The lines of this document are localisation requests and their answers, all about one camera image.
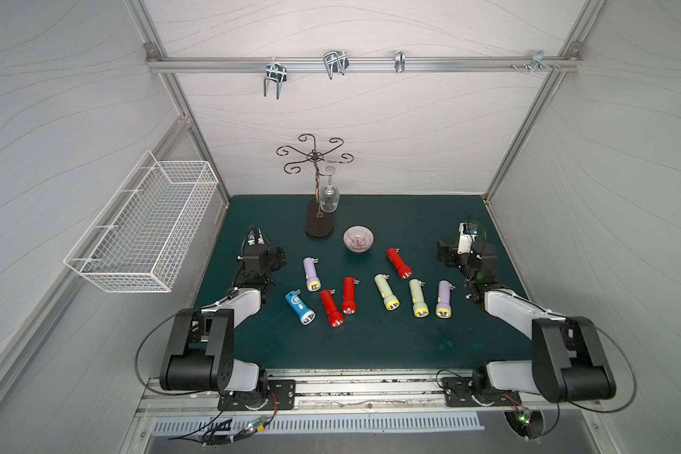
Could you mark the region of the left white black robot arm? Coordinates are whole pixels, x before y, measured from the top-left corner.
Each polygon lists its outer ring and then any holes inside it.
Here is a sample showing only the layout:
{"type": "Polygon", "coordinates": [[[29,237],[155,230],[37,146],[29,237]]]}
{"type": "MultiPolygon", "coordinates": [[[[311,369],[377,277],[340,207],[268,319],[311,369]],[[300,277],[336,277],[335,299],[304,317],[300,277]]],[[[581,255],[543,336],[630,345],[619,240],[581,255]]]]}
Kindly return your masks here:
{"type": "Polygon", "coordinates": [[[261,310],[272,290],[272,273],[287,260],[282,249],[260,244],[248,246],[239,261],[233,287],[224,298],[172,318],[159,373],[163,391],[217,392],[224,402],[248,410],[270,404],[267,372],[236,357],[235,330],[261,310]]]}

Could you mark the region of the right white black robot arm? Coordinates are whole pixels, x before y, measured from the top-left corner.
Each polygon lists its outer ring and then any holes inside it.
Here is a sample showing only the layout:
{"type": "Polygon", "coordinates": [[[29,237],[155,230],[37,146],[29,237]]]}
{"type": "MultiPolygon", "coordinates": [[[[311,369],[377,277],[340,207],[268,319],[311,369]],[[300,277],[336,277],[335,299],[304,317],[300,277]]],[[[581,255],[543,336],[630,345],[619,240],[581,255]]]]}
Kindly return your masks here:
{"type": "Polygon", "coordinates": [[[585,317],[553,312],[497,279],[497,251],[486,240],[465,246],[439,241],[437,257],[463,276],[467,299],[532,342],[529,361],[489,361],[477,368],[478,391],[540,395],[550,403],[608,400],[617,384],[596,325],[585,317]]]}

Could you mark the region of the pale green flashlight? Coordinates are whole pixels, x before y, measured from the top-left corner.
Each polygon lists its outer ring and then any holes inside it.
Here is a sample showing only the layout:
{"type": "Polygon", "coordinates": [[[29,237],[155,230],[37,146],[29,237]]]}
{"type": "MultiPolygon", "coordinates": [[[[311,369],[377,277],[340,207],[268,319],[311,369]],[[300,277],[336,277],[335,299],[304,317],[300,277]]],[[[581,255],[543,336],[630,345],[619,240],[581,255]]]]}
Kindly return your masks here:
{"type": "Polygon", "coordinates": [[[412,297],[412,311],[416,318],[425,318],[429,315],[429,307],[423,293],[425,283],[418,279],[409,282],[410,297],[412,297]]]}
{"type": "Polygon", "coordinates": [[[388,311],[393,311],[400,306],[398,298],[393,293],[389,284],[389,275],[377,274],[374,277],[374,282],[378,288],[383,304],[388,311]]]}

